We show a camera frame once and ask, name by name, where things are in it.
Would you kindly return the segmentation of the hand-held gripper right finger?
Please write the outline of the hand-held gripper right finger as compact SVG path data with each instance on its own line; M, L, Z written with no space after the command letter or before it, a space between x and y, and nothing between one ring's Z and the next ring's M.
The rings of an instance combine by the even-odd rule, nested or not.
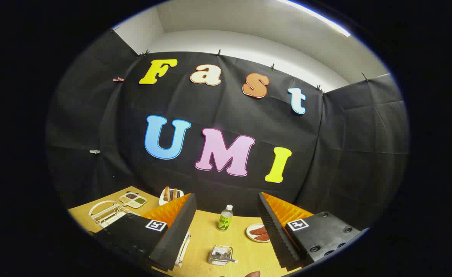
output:
M367 232L330 212L313 214L264 192L258 212L280 266L288 270L321 263Z

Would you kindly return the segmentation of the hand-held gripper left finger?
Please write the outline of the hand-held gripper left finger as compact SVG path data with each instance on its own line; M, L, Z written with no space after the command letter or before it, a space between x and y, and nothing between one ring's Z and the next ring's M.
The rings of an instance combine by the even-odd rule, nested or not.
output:
M123 215L93 238L136 266L173 270L196 208L196 195L188 193L144 215Z

